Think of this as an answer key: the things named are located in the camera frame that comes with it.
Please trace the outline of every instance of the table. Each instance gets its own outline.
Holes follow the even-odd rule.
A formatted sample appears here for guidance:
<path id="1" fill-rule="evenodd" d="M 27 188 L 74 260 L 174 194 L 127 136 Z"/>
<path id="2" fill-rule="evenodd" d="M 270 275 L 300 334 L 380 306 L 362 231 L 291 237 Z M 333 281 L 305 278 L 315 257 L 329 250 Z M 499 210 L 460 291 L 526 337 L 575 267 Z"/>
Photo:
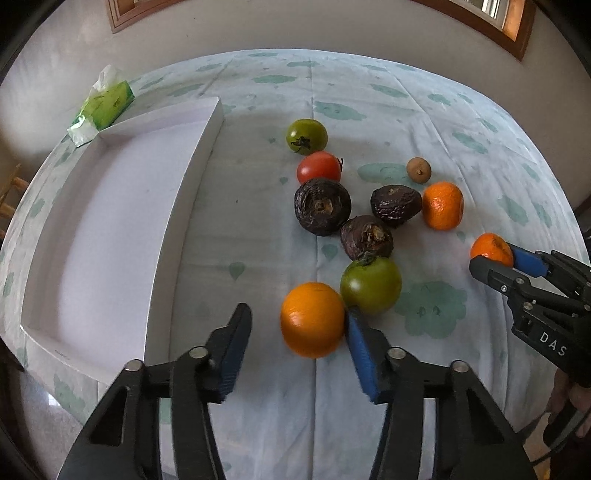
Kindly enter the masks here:
<path id="1" fill-rule="evenodd" d="M 491 231 L 527 249 L 589 259 L 556 178 L 501 107 L 415 67 L 306 50 L 202 57 L 142 75 L 131 86 L 137 98 L 118 121 L 203 95 L 220 96 L 224 106 L 225 124 L 184 243 L 170 358 L 203 342 L 227 322 L 236 303 L 252 307 L 254 326 L 235 392 L 212 407 L 229 480 L 365 478 L 382 427 L 384 408 L 362 394 L 344 342 L 314 362 L 293 355 L 281 339 L 283 297 L 306 281 L 338 289 L 349 263 L 337 237 L 315 237 L 295 219 L 302 157 L 287 148 L 284 131 L 298 118 L 324 123 L 327 150 L 344 158 L 342 183 L 352 197 L 352 216 L 370 213 L 370 195 L 384 184 L 422 192 L 405 172 L 418 155 L 433 167 L 430 183 L 447 180 L 461 188 L 465 214 L 457 229 L 433 231 L 418 215 L 394 231 L 402 295 L 371 325 L 422 361 L 467 361 L 516 429 L 543 410 L 554 368 L 510 333 L 511 314 L 501 295 L 471 278 L 470 246 Z M 19 321 L 37 239 L 83 150 L 67 136 L 55 147 L 22 199 L 0 253 L 0 334 L 81 422 L 107 386 L 53 359 L 25 338 Z M 433 426 L 433 415 L 428 408 L 426 425 Z M 161 425 L 167 445 L 166 401 Z M 428 428 L 424 445 L 433 448 Z M 169 447 L 163 459 L 170 468 Z"/>

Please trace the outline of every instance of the floor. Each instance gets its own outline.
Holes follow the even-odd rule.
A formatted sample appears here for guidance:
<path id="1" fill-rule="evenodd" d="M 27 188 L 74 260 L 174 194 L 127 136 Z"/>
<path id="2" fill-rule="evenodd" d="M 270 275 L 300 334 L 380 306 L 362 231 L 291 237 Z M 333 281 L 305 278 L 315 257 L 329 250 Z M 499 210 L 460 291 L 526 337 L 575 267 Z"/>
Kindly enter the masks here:
<path id="1" fill-rule="evenodd" d="M 47 480 L 54 480 L 66 459 L 68 451 L 80 433 L 82 426 L 37 381 L 26 373 L 13 371 L 10 387 L 12 402 L 17 414 L 18 426 L 27 458 L 33 459 Z M 526 443 L 531 458 L 537 458 L 547 450 L 541 443 L 543 422 Z M 536 469 L 540 480 L 547 470 L 547 462 Z M 163 474 L 164 480 L 176 480 Z"/>

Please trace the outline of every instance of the metal screw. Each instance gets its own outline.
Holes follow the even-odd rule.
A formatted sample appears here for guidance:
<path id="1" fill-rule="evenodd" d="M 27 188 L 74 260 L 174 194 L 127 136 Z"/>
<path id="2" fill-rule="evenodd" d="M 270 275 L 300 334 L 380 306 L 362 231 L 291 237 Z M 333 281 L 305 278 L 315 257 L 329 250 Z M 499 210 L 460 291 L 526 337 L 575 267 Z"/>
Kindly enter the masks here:
<path id="1" fill-rule="evenodd" d="M 130 360 L 125 364 L 125 369 L 128 372 L 137 372 L 140 368 L 144 366 L 144 363 L 141 360 Z"/>
<path id="2" fill-rule="evenodd" d="M 189 356 L 194 359 L 200 359 L 207 357 L 209 352 L 204 346 L 196 346 L 189 350 Z"/>
<path id="3" fill-rule="evenodd" d="M 388 350 L 388 356 L 390 358 L 394 358 L 395 360 L 402 360 L 406 356 L 406 352 L 395 346 L 394 348 Z"/>
<path id="4" fill-rule="evenodd" d="M 458 372 L 460 374 L 465 374 L 466 372 L 468 372 L 468 370 L 470 370 L 470 366 L 463 360 L 456 360 L 455 362 L 453 362 L 452 368 L 455 372 Z"/>

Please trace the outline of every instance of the green tomato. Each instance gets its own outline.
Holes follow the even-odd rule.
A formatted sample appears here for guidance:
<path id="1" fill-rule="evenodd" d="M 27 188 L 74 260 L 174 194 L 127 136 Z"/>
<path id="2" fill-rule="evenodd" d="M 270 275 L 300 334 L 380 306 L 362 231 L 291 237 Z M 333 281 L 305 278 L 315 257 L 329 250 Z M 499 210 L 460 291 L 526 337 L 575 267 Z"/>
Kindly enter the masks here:
<path id="1" fill-rule="evenodd" d="M 364 256 L 355 260 L 340 279 L 340 295 L 348 307 L 357 306 L 367 315 L 377 315 L 396 303 L 402 277 L 389 258 Z"/>
<path id="2" fill-rule="evenodd" d="M 301 118 L 289 126 L 285 140 L 294 152 L 310 155 L 324 150 L 329 141 L 329 135 L 324 125 L 318 120 Z"/>

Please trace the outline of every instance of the tissue box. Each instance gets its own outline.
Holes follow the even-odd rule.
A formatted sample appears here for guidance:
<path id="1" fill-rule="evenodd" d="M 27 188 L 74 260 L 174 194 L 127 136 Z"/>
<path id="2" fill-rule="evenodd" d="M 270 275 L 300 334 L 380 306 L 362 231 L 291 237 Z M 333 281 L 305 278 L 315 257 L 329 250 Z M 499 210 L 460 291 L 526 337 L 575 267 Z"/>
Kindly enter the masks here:
<path id="1" fill-rule="evenodd" d="M 80 112 L 68 129 L 74 145 L 79 147 L 91 141 L 99 131 L 111 125 L 135 99 L 129 83 L 112 83 L 119 73 L 108 66 L 90 91 Z"/>

